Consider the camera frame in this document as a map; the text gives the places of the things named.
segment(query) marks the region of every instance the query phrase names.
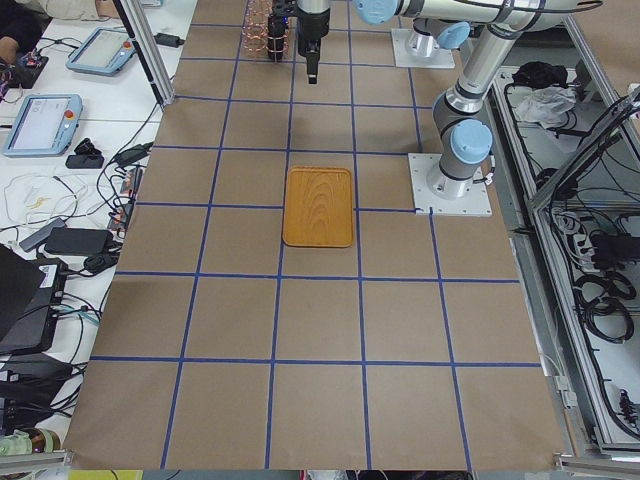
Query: screen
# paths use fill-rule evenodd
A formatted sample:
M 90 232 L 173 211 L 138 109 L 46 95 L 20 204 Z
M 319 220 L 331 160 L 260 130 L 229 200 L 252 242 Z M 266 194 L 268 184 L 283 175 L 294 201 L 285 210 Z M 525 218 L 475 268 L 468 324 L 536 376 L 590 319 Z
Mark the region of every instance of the screen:
M 0 339 L 40 288 L 45 275 L 31 262 L 0 245 Z
M 12 148 L 14 150 L 46 150 L 51 148 L 68 105 L 68 98 L 31 99 Z
M 122 44 L 129 40 L 129 35 L 124 32 L 113 32 L 101 30 L 91 43 L 82 50 L 80 55 L 74 60 L 81 65 L 91 65 L 93 67 L 105 68 L 113 60 Z

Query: white cloth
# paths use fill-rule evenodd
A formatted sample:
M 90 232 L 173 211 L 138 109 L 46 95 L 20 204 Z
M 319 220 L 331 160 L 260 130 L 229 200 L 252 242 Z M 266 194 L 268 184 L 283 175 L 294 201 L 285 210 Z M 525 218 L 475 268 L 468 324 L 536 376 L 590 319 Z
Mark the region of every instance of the white cloth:
M 97 20 L 95 0 L 16 0 L 38 13 L 61 20 Z
M 566 123 L 565 114 L 575 104 L 576 94 L 570 88 L 548 87 L 531 92 L 514 113 L 521 122 L 539 123 L 544 128 L 559 127 Z

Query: desk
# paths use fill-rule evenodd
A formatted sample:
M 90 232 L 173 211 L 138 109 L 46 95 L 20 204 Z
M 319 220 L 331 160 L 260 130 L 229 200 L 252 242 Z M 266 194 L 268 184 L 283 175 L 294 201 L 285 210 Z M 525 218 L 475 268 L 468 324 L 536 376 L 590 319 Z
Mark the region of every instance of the desk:
M 173 0 L 167 2 L 165 7 L 146 9 L 145 12 L 152 32 L 171 33 L 184 38 L 196 1 Z M 117 20 L 78 22 L 54 19 L 45 31 L 44 37 L 51 39 L 71 37 L 83 41 L 97 27 L 117 26 L 122 26 L 122 22 Z M 50 43 L 42 40 L 39 46 Z M 159 46 L 159 49 L 167 72 L 169 76 L 172 76 L 176 72 L 182 47 Z M 25 95 L 28 93 L 77 93 L 83 100 L 82 119 L 84 120 L 141 122 L 147 118 L 156 99 L 136 56 L 118 74 L 113 77 L 104 77 L 68 70 L 65 63 L 70 52 L 71 49 L 64 46 L 46 48 L 43 54 L 50 57 L 49 63 L 34 88 L 25 91 Z M 10 93 L 8 100 L 14 100 L 17 94 L 17 91 Z M 16 104 L 0 103 L 0 117 L 13 118 L 17 115 L 19 108 L 20 102 Z M 158 121 L 161 116 L 161 112 L 158 111 L 152 120 Z
M 196 0 L 169 0 L 166 5 L 158 9 L 148 9 L 148 17 L 154 31 L 163 31 L 180 35 L 186 35 L 191 15 Z M 96 26 L 118 25 L 116 21 L 109 22 L 79 22 L 53 20 L 45 32 L 50 38 L 76 37 L 84 38 Z M 161 48 L 163 58 L 167 61 L 170 72 L 175 72 L 179 49 Z M 49 49 L 50 62 L 36 83 L 36 88 L 27 93 L 78 93 L 83 97 L 85 109 L 81 115 L 78 129 L 74 135 L 71 149 L 85 137 L 89 137 L 95 145 L 102 150 L 104 156 L 111 158 L 132 135 L 140 130 L 135 138 L 135 143 L 153 141 L 159 126 L 161 112 L 158 110 L 151 121 L 143 127 L 143 120 L 147 118 L 155 104 L 155 98 L 144 76 L 139 62 L 134 59 L 126 66 L 123 72 L 111 78 L 93 75 L 80 75 L 64 67 L 67 59 L 67 51 Z M 19 101 L 15 105 L 0 104 L 0 121 L 11 123 L 21 105 Z M 0 130 L 0 144 L 4 144 L 8 136 L 8 130 Z M 72 188 L 80 189 L 88 185 L 85 195 L 78 205 L 78 213 L 82 214 L 101 203 L 95 189 L 96 170 L 75 170 L 65 168 L 66 155 L 58 157 L 42 158 L 7 158 L 0 155 L 0 191 L 5 192 L 11 185 L 8 201 L 4 195 L 1 202 L 6 204 L 11 212 L 11 217 L 21 216 L 24 213 L 26 197 L 30 196 L 32 189 L 37 190 L 37 196 L 45 198 L 40 208 L 47 211 L 52 204 L 68 192 L 61 185 L 51 180 L 53 175 L 58 175 L 68 182 Z M 98 210 L 90 217 L 80 217 L 68 222 L 69 226 L 77 228 L 105 228 L 109 218 L 107 209 Z M 8 218 L 5 206 L 0 208 L 0 228 L 12 225 L 14 222 Z M 33 233 L 33 229 L 21 227 L 18 230 L 19 238 L 24 239 Z M 15 239 L 14 230 L 0 233 L 0 241 L 9 243 Z M 25 254 L 18 250 L 24 257 L 33 258 L 31 254 Z M 71 268 L 80 268 L 80 257 L 62 257 Z M 113 269 L 104 272 L 92 279 L 69 278 L 66 292 L 80 296 L 93 305 L 99 305 L 104 297 L 113 277 Z M 65 303 L 81 305 L 74 300 L 65 299 Z M 86 361 L 93 347 L 97 328 L 90 322 L 84 322 L 84 334 L 80 349 L 76 355 L 76 362 Z M 76 317 L 60 320 L 56 329 L 53 345 L 46 353 L 62 361 L 68 361 L 73 354 L 80 335 L 80 324 Z M 79 378 L 67 382 L 60 391 L 58 398 L 64 398 L 77 386 Z M 67 433 L 69 421 L 60 416 L 51 417 L 39 424 L 44 428 L 54 430 L 61 438 Z
M 399 23 L 336 1 L 309 86 L 303 63 L 244 58 L 237 6 L 187 38 L 65 442 L 76 466 L 551 468 L 564 446 L 494 192 L 491 218 L 413 211 L 406 154 L 441 148 L 431 107 L 457 73 L 393 67 Z M 293 165 L 352 172 L 352 247 L 282 244 Z

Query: metal base plate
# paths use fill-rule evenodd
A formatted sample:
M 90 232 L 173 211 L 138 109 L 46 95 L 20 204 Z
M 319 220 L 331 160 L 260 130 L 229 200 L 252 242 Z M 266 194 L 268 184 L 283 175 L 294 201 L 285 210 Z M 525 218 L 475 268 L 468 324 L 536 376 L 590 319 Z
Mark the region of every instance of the metal base plate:
M 440 68 L 453 69 L 456 62 L 450 50 L 440 49 L 432 57 L 416 57 L 407 52 L 405 47 L 412 30 L 406 28 L 392 28 L 393 54 L 396 59 L 396 67 L 413 68 Z
M 418 215 L 458 215 L 471 217 L 490 217 L 491 203 L 484 183 L 474 183 L 467 195 L 457 200 L 447 200 L 437 196 L 427 186 L 427 173 L 440 161 L 440 154 L 409 154 L 411 169 L 411 187 L 413 189 L 413 205 Z M 482 178 L 480 168 L 473 176 Z

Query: electronic device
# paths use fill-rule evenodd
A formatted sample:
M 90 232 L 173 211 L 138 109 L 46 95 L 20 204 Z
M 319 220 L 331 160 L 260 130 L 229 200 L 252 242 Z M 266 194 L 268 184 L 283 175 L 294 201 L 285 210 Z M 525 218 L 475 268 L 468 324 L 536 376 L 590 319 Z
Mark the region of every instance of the electronic device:
M 62 220 L 61 218 L 56 218 L 53 221 L 47 223 L 37 232 L 29 235 L 27 238 L 22 240 L 19 243 L 20 248 L 25 252 L 30 252 L 31 250 L 38 248 L 40 245 L 46 242 L 47 238 L 49 238 L 49 235 L 51 235 L 51 231 L 54 228 L 65 228 L 66 226 L 67 224 L 64 223 L 64 220 Z
M 0 338 L 0 355 L 43 352 L 51 347 L 56 330 L 58 317 L 51 307 L 62 301 L 67 277 L 60 272 L 66 270 L 67 265 L 58 258 L 23 261 L 39 268 L 44 279 L 29 304 L 14 317 L 7 333 Z
M 94 75 L 114 75 L 135 53 L 129 35 L 118 29 L 96 28 L 75 50 L 66 66 L 69 70 Z
M 35 50 L 20 57 L 11 71 L 9 88 L 33 88 L 48 62 L 49 57 L 43 57 Z
M 102 168 L 104 164 L 104 157 L 100 153 L 90 153 L 81 155 L 69 155 L 67 161 L 64 163 L 65 167 L 69 169 L 80 168 Z
M 53 255 L 95 255 L 105 250 L 110 239 L 108 230 L 54 228 L 44 250 Z
M 44 273 L 0 245 L 0 337 L 5 335 L 40 288 Z
M 2 153 L 7 157 L 43 157 L 63 153 L 78 127 L 78 95 L 28 95 Z
M 35 427 L 49 418 L 52 412 L 36 411 L 33 405 L 51 405 L 71 372 L 69 364 L 43 353 L 11 357 L 0 370 L 2 430 Z
M 156 39 L 158 45 L 164 45 L 165 47 L 178 48 L 180 45 L 184 45 L 184 40 L 177 35 L 169 35 L 168 33 L 156 33 L 153 38 Z

